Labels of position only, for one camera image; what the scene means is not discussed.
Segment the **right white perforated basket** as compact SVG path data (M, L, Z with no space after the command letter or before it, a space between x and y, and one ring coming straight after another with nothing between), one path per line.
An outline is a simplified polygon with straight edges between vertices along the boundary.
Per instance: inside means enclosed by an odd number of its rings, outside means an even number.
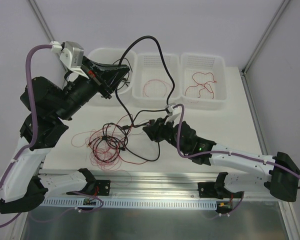
M180 56L180 95L186 106L221 110L228 100L226 65L221 56L183 53Z

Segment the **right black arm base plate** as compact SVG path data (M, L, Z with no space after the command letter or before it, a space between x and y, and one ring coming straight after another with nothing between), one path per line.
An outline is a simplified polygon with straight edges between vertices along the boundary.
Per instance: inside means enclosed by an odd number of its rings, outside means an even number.
M200 198L216 198L218 196L214 182L198 182L197 187Z

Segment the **middle white perforated basket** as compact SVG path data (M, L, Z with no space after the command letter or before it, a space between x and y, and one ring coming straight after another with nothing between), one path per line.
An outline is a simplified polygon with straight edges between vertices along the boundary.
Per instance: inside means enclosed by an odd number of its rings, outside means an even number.
M136 106L163 108L167 105L166 100L171 91L173 92L169 98L170 103L176 103L181 99L180 58L172 53L165 53L163 58L175 85L172 84L158 53L137 55L132 86L132 102Z

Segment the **aluminium frame post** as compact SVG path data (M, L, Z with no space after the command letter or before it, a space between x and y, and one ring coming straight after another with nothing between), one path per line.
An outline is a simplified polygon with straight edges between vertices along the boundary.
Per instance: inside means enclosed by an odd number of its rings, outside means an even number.
M51 28L49 27L46 18L43 15L43 12L40 9L39 4L36 0L26 0L28 3L35 19L37 20L41 30L43 31L43 34L45 35L46 39L49 42L55 42L56 38L53 32L51 31Z
M257 57L262 52L263 48L265 47L268 39L270 38L271 34L275 30L276 26L282 19L283 15L287 11L292 0L282 0L279 7L275 11L273 17L271 18L270 22L268 23L266 29L264 30L261 38L259 39L257 45L255 46L252 54L250 55L245 67L242 69L242 75L245 77L252 67L253 63L257 60Z

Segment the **left aluminium frame post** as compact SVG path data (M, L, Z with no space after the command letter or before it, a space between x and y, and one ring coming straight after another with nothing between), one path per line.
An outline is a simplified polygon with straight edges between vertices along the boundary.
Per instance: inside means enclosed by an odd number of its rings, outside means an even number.
M39 4L36 0L26 0L28 3L35 19L37 20L41 30L43 31L43 34L45 35L46 39L49 42L55 42L56 38L53 32L51 31L51 28L49 27L46 18L43 15L43 12L40 9Z

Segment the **white perforated basket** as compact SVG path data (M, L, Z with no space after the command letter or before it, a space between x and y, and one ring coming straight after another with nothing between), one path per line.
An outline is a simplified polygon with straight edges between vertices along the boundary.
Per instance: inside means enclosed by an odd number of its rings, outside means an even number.
M171 91L173 92L169 98L170 103L176 103L181 99L180 58L172 53L165 53L163 58L175 85L172 84L158 53L137 55L132 86L132 102L136 106L163 108L167 105L166 100Z
M226 65L221 56L183 53L180 56L180 95L186 106L221 110L228 100Z

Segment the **right aluminium frame post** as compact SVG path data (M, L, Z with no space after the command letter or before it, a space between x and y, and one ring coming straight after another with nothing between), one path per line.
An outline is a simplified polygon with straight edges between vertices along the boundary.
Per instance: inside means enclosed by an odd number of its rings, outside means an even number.
M275 30L276 26L282 19L283 15L287 11L292 0L282 0L279 7L275 11L273 17L271 18L270 22L268 23L266 29L264 30L261 38L259 39L257 45L255 46L252 54L250 55L245 67L242 69L242 75L245 77L252 67L253 63L257 60L257 57L262 52L263 48L265 47L268 39L270 38L271 34Z

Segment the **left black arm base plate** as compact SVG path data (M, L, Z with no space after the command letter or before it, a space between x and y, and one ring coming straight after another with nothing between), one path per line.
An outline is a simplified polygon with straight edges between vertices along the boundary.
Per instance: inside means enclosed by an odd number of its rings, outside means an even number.
M97 180L94 185L95 196L109 196L111 190L110 180Z

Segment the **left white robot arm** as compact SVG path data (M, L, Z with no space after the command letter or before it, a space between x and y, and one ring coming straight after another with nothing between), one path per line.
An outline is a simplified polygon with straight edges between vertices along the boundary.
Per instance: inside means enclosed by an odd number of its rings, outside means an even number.
M86 168L56 177L36 175L47 154L68 130L65 121L70 121L96 94L110 99L130 72L126 64L97 63L86 57L79 68L83 73L64 87L40 76L32 78L21 95L30 114L20 128L16 154L0 178L1 214L32 211L48 197L95 192L97 181Z

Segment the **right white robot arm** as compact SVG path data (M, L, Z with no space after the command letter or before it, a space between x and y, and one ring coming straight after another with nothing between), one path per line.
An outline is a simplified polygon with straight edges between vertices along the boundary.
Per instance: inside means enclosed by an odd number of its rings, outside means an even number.
M285 202L297 199L300 170L284 152L275 156L238 152L197 136L185 121L174 124L158 118L142 129L151 141L166 141L177 149L180 157L195 164L240 171L239 174L220 172L214 183L203 188L211 197L222 199L231 194L238 197L243 192L269 192Z

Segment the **aluminium mounting rail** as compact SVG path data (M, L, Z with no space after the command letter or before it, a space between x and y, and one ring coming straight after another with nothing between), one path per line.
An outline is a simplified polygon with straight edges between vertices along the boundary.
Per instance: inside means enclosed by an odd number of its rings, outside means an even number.
M191 195L198 197L198 183L216 182L216 173L128 173L119 171L111 174L87 169L74 171L69 174L62 172L40 172L42 185L50 188L50 196L79 195L92 196L95 194L97 180L109 180L110 194L132 197L177 197Z

